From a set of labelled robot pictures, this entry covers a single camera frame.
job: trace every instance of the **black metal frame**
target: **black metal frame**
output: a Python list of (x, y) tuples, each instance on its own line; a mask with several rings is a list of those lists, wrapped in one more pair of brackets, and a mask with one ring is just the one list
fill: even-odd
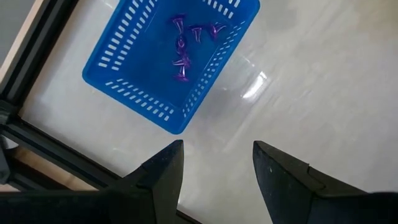
[[(21, 47), (0, 84), (1, 134), (93, 187), (101, 189), (121, 177), (23, 121), (18, 116), (19, 110), (77, 2), (78, 0), (46, 0), (38, 10)], [(12, 180), (10, 184), (15, 185), (18, 189), (23, 189), (18, 186), (19, 184), (14, 184)]]

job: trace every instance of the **purple object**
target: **purple object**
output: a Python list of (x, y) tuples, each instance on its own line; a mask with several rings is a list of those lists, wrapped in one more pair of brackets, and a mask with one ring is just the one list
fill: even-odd
[(187, 38), (184, 35), (179, 35), (175, 41), (175, 48), (179, 55), (185, 55), (187, 49)]
[(179, 71), (178, 75), (175, 75), (174, 78), (181, 82), (189, 81), (189, 79), (187, 79), (185, 76), (185, 66), (180, 67), (180, 71)]
[(195, 40), (198, 43), (200, 43), (200, 35), (201, 35), (201, 30), (202, 30), (203, 26), (201, 26), (201, 25), (192, 25), (189, 28), (192, 30), (193, 35), (195, 36)]
[(184, 23), (183, 20), (185, 18), (185, 14), (177, 14), (176, 16), (171, 17), (171, 21), (175, 24), (180, 34), (184, 33)]
[(220, 23), (216, 23), (216, 24), (210, 24), (209, 25), (209, 33), (211, 35), (211, 37), (213, 38), (213, 40), (217, 39), (218, 33), (220, 33), (221, 30), (223, 30), (224, 28), (226, 28), (226, 25), (220, 24)]
[(173, 61), (173, 65), (175, 66), (184, 66), (185, 68), (191, 67), (191, 60), (188, 58), (188, 55), (184, 54), (181, 56), (181, 59)]

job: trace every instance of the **basket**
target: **basket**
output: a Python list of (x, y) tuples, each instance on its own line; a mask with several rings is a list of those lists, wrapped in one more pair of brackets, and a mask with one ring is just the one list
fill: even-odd
[[(83, 70), (84, 80), (173, 134), (180, 134), (214, 84), (260, 8), (258, 0), (120, 0)], [(184, 23), (220, 22), (216, 40), (204, 30), (201, 44), (185, 31), (192, 66), (189, 82), (173, 78), (179, 68), (178, 30)]]

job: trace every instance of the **table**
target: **table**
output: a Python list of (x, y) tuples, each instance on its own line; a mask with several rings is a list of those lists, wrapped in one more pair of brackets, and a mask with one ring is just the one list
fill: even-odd
[(24, 120), (119, 175), (183, 139), (178, 208), (203, 223), (271, 222), (252, 166), (257, 139), (363, 190), (398, 189), (398, 2), (261, 1), (179, 136), (81, 78), (117, 3), (78, 3), (25, 102)]

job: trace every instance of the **purple plastic peg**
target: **purple plastic peg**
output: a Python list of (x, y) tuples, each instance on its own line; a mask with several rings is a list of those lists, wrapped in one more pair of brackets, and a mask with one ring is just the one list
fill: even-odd
[(185, 76), (185, 66), (180, 67), (180, 71), (179, 71), (178, 75), (175, 75), (174, 78), (181, 82), (189, 81), (189, 79), (187, 79)]
[(209, 33), (210, 33), (211, 37), (213, 38), (213, 40), (217, 39), (218, 34), (224, 28), (226, 28), (226, 25), (223, 25), (220, 23), (216, 23), (214, 25), (213, 24), (209, 25)]
[(189, 28), (192, 30), (193, 35), (195, 36), (195, 40), (198, 43), (200, 43), (201, 30), (202, 30), (203, 26), (201, 26), (201, 25), (192, 25)]
[(175, 41), (175, 48), (179, 55), (185, 55), (187, 49), (187, 38), (184, 35), (179, 35)]
[(183, 23), (184, 18), (185, 18), (185, 14), (177, 14), (170, 18), (170, 20), (177, 27), (180, 34), (184, 33), (184, 23)]
[(173, 65), (175, 66), (184, 66), (185, 68), (191, 67), (191, 60), (188, 58), (188, 55), (184, 54), (181, 56), (181, 59), (173, 61)]

